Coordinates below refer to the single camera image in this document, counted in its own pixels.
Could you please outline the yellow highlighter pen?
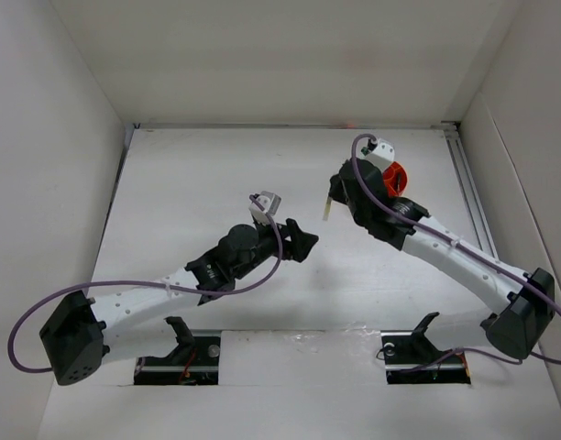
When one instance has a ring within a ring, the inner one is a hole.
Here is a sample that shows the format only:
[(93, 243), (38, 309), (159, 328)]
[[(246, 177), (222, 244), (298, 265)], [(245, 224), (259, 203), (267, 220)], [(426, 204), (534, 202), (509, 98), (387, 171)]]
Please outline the yellow highlighter pen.
[(325, 221), (325, 222), (328, 221), (328, 219), (329, 219), (332, 202), (333, 202), (332, 197), (328, 195), (327, 198), (326, 198), (325, 204), (324, 204), (323, 221)]

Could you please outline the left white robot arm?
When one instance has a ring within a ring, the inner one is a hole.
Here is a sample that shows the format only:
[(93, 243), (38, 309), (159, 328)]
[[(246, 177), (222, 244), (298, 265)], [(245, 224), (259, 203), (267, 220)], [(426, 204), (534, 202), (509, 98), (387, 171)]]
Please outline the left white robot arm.
[(176, 315), (233, 292), (236, 282), (270, 258), (303, 262), (319, 237), (297, 222), (235, 225), (215, 247), (152, 286), (97, 298), (65, 295), (39, 331), (55, 379), (69, 386), (104, 364), (128, 358), (182, 363), (193, 336)]

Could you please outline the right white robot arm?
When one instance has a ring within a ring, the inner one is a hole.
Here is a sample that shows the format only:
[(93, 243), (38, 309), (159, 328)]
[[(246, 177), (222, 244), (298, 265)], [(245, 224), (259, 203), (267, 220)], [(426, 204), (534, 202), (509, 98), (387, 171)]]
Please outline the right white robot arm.
[(467, 313), (431, 313), (411, 338), (423, 361), (460, 347), (494, 347), (519, 360), (532, 353), (555, 313), (555, 280), (544, 269), (532, 274), (500, 263), (449, 232), (427, 209), (406, 197), (391, 197), (380, 170), (363, 159), (346, 160), (331, 177), (329, 197), (348, 207), (354, 222), (372, 237), (442, 271), (484, 303)]

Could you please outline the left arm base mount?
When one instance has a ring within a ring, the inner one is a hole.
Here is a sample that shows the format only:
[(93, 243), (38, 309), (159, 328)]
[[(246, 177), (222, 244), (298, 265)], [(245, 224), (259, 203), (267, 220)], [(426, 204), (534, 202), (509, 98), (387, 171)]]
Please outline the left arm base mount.
[(222, 332), (192, 331), (180, 316), (165, 319), (176, 345), (163, 357), (140, 357), (133, 375), (137, 386), (214, 386), (219, 381)]

